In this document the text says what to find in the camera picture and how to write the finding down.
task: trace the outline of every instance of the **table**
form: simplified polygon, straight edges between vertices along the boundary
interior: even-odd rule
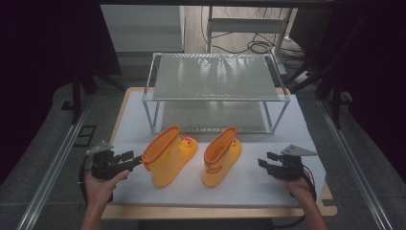
[[[110,143],[114,143],[117,131],[124,115],[125,106],[132,92],[143,91],[144,88],[129,88],[125,94],[123,104],[118,116]],[[332,200],[332,195],[327,183],[319,195],[319,209],[324,216],[334,216],[337,213],[336,206],[324,204],[326,200]],[[296,217],[303,214],[299,207],[202,207],[174,206],[174,205],[128,205],[108,204],[103,213],[103,219],[230,219],[230,218],[274,218]]]

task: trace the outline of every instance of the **forearm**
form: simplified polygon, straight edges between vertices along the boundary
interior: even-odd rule
[[[81,230],[99,230],[101,229],[103,207],[88,206],[84,215]]]
[[[326,230],[328,229],[319,208],[314,202],[310,193],[305,193],[296,196],[299,204],[304,210],[304,216],[308,225],[308,229],[311,230]]]

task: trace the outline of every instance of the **gray floor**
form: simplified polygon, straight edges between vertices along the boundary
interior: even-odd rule
[[[186,12],[196,15],[199,8]],[[204,44],[187,46],[187,53],[202,53]],[[124,75],[114,77],[126,86],[144,86],[148,66],[143,64],[123,64]],[[98,93],[92,97],[89,114],[84,125],[97,126],[91,146],[100,140],[108,141],[114,128],[124,92],[96,78]],[[320,158],[327,171],[327,183],[331,189],[338,214],[327,218],[331,229],[379,229],[359,184],[349,168],[345,154],[340,149],[333,132],[327,125],[324,111],[313,96],[317,84],[309,85],[298,92],[299,104],[307,122]],[[15,229],[50,162],[58,151],[62,140],[71,127],[72,111],[60,110],[65,101],[72,100],[71,85],[66,85],[55,93],[53,107],[35,136],[33,142],[16,165],[8,179],[0,187],[0,229]],[[393,229],[403,229],[406,225],[406,185],[396,174],[385,156],[353,120],[346,105],[341,106],[342,129],[354,158],[371,185],[373,193],[386,212]],[[34,229],[78,229],[84,214],[83,199],[79,191],[78,169],[87,148],[72,147],[61,169],[44,208],[39,213]],[[281,224],[293,219],[273,219]],[[140,229],[206,229],[215,226],[221,229],[269,229],[268,219],[228,220],[228,221],[143,221]],[[138,221],[106,220],[102,229],[138,229]],[[292,229],[305,229],[301,224]]]

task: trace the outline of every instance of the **human arm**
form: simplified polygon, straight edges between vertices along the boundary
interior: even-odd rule
[[[88,172],[84,177],[87,206],[81,230],[101,229],[102,213],[107,206],[111,193],[119,181],[125,179],[129,171],[123,171],[108,181],[100,181]]]
[[[308,229],[327,230],[328,227],[326,222],[323,219],[305,180],[302,177],[297,180],[278,180],[282,181],[290,193],[298,200],[299,205],[304,210]]]

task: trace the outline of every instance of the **orange rain boot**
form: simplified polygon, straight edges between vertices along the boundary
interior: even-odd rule
[[[197,151],[191,137],[179,138],[180,127],[170,126],[147,146],[142,163],[152,172],[152,183],[158,187],[170,184]]]
[[[203,182],[210,187],[218,185],[241,154],[241,143],[236,138],[237,128],[230,126],[218,135],[204,152]]]

